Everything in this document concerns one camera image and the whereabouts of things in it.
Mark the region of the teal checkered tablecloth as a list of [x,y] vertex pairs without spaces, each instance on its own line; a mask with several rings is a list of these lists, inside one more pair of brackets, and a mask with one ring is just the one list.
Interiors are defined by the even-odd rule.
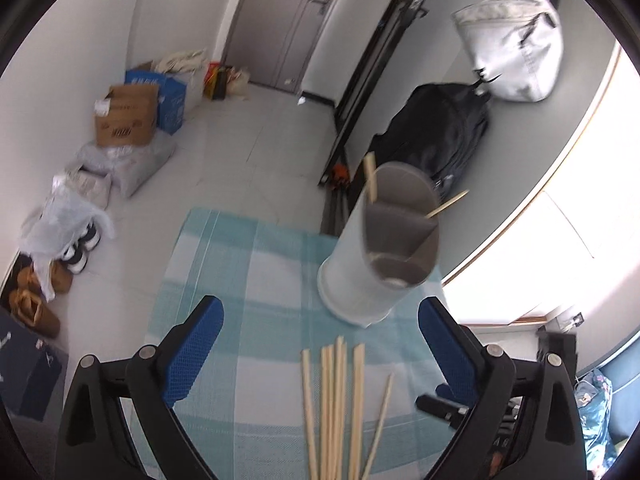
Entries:
[[366,347],[363,455],[369,455],[386,380],[394,386],[375,479],[421,479],[451,429],[416,409],[442,374],[416,320],[420,302],[441,297],[440,276],[401,301],[381,323],[346,324],[320,299],[317,273],[332,237],[194,208],[186,216],[160,285],[146,339],[159,342],[206,295],[224,305],[224,325],[186,399],[183,428],[221,479],[307,477],[300,354],[343,336]]

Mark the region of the red yellow bag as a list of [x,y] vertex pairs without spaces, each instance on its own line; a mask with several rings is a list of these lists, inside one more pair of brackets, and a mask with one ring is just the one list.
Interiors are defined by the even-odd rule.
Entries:
[[209,101],[223,101],[227,96],[227,87],[231,68],[218,62],[210,62],[204,78],[203,96]]

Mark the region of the black backpack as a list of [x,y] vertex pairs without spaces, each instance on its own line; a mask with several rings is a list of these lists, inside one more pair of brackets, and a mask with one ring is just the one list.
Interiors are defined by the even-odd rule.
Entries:
[[489,126],[491,95],[478,84],[421,84],[369,151],[379,165],[404,162],[450,195]]

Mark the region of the black sliding door frame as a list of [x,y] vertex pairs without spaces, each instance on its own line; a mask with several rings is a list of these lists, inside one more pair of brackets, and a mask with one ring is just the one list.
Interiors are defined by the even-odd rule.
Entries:
[[408,28],[427,13],[425,0],[390,0],[337,104],[334,112],[337,136],[324,164],[319,186],[329,182],[330,171],[338,162],[347,162],[346,143],[382,73]]

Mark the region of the beige cloth bag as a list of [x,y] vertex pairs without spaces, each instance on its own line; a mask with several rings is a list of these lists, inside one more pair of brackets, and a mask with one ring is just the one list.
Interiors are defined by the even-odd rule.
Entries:
[[207,50],[185,50],[165,55],[153,65],[160,74],[183,74],[200,70],[206,61]]

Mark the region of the navy shoe box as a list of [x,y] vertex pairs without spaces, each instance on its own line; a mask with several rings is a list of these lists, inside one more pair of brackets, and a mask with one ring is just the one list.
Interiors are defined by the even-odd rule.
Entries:
[[14,415],[43,422],[68,356],[1,311],[1,400]]

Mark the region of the brown boots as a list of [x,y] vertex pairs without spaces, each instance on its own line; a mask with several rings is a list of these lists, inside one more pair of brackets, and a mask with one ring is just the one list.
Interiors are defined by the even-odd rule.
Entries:
[[[73,274],[62,263],[55,261],[50,266],[53,290],[57,294],[67,294],[73,284]],[[42,296],[40,283],[32,266],[26,266],[17,273],[17,288],[9,294],[12,314],[25,326],[41,336],[56,338],[61,323]]]

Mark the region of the brown cardboard box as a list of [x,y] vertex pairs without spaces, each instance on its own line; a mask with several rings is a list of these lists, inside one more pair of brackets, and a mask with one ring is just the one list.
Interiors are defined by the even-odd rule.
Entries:
[[96,145],[100,148],[145,146],[156,129],[157,84],[111,86],[93,105]]

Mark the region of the white sling bag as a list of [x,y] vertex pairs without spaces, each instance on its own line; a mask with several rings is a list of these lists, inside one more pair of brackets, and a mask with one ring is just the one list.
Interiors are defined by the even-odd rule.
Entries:
[[540,102],[560,72],[563,37],[550,0],[484,0],[452,14],[473,72],[496,98]]

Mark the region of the white plastic bag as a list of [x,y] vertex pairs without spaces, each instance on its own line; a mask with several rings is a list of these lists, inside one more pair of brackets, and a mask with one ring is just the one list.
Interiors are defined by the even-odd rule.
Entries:
[[114,238],[115,226],[108,213],[79,193],[70,174],[53,179],[52,190],[43,205],[24,221],[18,238],[18,250],[34,264],[41,292],[47,301],[55,298],[50,266],[77,243],[82,232],[93,223],[101,235]]

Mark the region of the white grey utensil holder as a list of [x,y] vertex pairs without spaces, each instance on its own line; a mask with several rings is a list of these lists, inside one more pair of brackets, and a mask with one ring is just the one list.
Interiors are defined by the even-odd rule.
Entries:
[[368,327],[422,286],[435,269],[439,206],[432,181],[403,162],[386,162],[360,194],[346,226],[318,271],[318,291],[337,318]]

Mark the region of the black white sneakers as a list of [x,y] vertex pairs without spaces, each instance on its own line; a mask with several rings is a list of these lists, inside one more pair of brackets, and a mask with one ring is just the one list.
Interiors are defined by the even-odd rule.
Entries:
[[88,255],[98,247],[100,241],[101,233],[99,229],[93,222],[88,223],[78,240],[64,250],[60,258],[62,265],[71,274],[79,274],[88,263]]

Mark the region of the grey plastic parcel bag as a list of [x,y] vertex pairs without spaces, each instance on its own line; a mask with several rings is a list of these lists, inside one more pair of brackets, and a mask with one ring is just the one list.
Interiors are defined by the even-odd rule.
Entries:
[[77,153],[81,168],[110,176],[122,198],[130,198],[151,179],[175,154],[177,143],[172,136],[157,131],[149,144],[100,148],[95,143],[85,144]]

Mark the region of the grey door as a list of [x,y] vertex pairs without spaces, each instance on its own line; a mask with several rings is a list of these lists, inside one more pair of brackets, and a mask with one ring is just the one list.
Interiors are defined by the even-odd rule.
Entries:
[[304,73],[335,0],[240,0],[222,62],[250,82],[288,93]]

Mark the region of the blue cardboard box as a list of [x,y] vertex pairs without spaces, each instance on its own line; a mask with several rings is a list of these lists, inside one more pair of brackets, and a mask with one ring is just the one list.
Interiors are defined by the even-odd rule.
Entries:
[[186,85],[166,74],[152,70],[127,70],[126,84],[157,84],[157,127],[175,134],[183,124],[186,109]]

